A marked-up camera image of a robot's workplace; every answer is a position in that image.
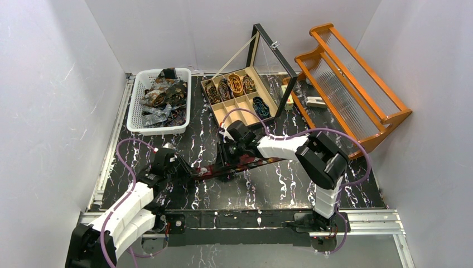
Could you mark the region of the red patterned tie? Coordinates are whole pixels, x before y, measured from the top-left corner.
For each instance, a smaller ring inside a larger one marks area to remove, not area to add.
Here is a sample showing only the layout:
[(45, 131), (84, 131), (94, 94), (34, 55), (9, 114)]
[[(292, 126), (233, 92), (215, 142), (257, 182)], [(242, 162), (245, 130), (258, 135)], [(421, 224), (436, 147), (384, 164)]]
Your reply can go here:
[(222, 164), (214, 163), (212, 165), (199, 167), (196, 169), (197, 174), (192, 177), (193, 180), (202, 181), (206, 179), (227, 176), (233, 173), (240, 173), (246, 170), (258, 168), (260, 166), (272, 164), (275, 162), (282, 161), (284, 159), (271, 157), (271, 158), (257, 158), (244, 155), (238, 161), (238, 163), (233, 164)]

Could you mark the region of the blue green tie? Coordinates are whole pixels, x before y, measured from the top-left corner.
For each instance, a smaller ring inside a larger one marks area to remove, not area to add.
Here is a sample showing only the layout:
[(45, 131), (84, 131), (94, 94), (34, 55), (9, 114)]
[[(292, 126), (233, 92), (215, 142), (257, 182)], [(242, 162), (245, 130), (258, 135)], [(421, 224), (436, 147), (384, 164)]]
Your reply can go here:
[(261, 97), (254, 97), (252, 106), (261, 120), (271, 117), (269, 107)]

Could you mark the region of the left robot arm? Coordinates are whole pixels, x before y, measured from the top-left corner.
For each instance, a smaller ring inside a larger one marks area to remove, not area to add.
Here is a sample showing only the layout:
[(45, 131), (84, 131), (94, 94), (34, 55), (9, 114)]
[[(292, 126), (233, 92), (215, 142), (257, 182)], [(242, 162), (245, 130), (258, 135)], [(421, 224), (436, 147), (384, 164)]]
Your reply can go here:
[(154, 161), (132, 174), (126, 192), (97, 219), (78, 224), (72, 234), (65, 267), (116, 267), (118, 259), (137, 238), (160, 225), (162, 209), (156, 202), (160, 185), (186, 184), (198, 172), (172, 148), (154, 148)]

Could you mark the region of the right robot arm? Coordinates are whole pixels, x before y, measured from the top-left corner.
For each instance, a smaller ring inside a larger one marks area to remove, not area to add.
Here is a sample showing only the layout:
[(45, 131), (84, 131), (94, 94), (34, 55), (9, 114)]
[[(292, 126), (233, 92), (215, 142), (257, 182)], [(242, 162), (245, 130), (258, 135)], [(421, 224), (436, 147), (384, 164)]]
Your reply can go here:
[(311, 214), (296, 216), (289, 225), (300, 230), (327, 231), (335, 226), (341, 181), (348, 156), (325, 134), (315, 131), (294, 138), (256, 135), (242, 121), (219, 129), (221, 163), (239, 172), (281, 160), (299, 163), (315, 185)]

